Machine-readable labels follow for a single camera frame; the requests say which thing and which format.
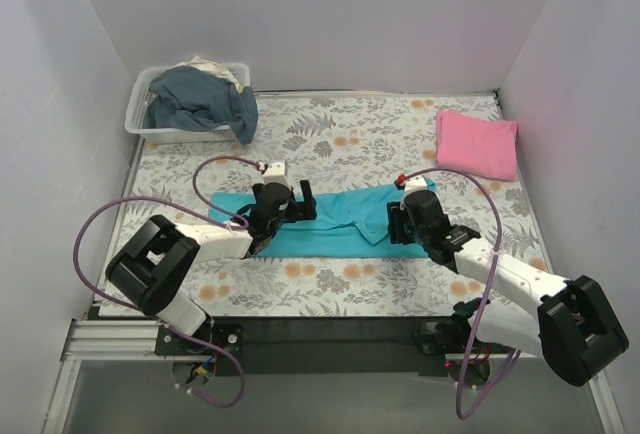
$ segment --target floral pattern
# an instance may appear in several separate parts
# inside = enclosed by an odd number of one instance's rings
[[[400,173],[435,164],[438,109],[481,119],[500,118],[492,96],[258,98],[254,142],[146,144],[134,195],[171,200],[201,213],[206,206],[191,189],[191,175],[204,159],[232,154],[260,161],[287,161],[291,182],[309,179],[316,193],[391,183]],[[435,173],[440,200],[452,221],[481,230],[493,240],[495,220],[481,192],[453,173]],[[257,173],[218,161],[198,180],[202,192],[251,192]],[[492,193],[504,224],[503,249],[544,265],[531,207],[520,181],[481,180]],[[182,223],[199,222],[164,206],[128,206],[118,248],[153,214]],[[218,259],[194,266],[184,287],[216,316],[406,316],[447,315],[452,305],[484,288],[426,259]],[[107,284],[109,293],[120,293]],[[499,295],[493,297],[519,309]],[[130,315],[103,302],[102,315]]]

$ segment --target folded teal towel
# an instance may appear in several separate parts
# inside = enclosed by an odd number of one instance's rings
[[[429,189],[435,183],[427,179]],[[259,257],[428,257],[417,244],[391,244],[387,203],[402,199],[393,185],[317,194],[314,221],[284,224]],[[255,202],[251,194],[216,192],[211,202],[230,211]],[[209,216],[225,221],[215,209]]]

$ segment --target folded pink towel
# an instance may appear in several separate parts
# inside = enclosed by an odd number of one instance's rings
[[[436,164],[470,174],[515,181],[515,121],[484,121],[456,111],[438,111]]]

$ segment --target white basket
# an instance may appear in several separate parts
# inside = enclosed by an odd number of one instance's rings
[[[232,62],[223,64],[243,86],[249,86],[249,68],[242,63]],[[178,142],[210,142],[210,141],[233,141],[236,136],[229,126],[220,126],[211,131],[193,132],[182,129],[144,129],[142,127],[144,118],[147,115],[147,107],[152,101],[154,94],[149,92],[149,84],[156,77],[172,66],[150,67],[138,75],[136,83],[133,85],[133,92],[127,114],[124,119],[124,128],[131,134],[140,134],[147,141],[155,144],[170,144]]]

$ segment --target white cloth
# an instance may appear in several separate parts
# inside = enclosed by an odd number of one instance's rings
[[[207,74],[219,77],[220,79],[226,79],[236,86],[238,92],[242,92],[242,90],[244,89],[244,86],[240,84],[240,81],[236,79],[231,71],[224,67],[222,64],[218,64],[217,62],[207,61],[206,59],[202,59],[199,56],[196,56],[188,62],[181,62],[180,64],[175,65],[175,67],[180,66],[195,67],[199,71],[206,72]]]

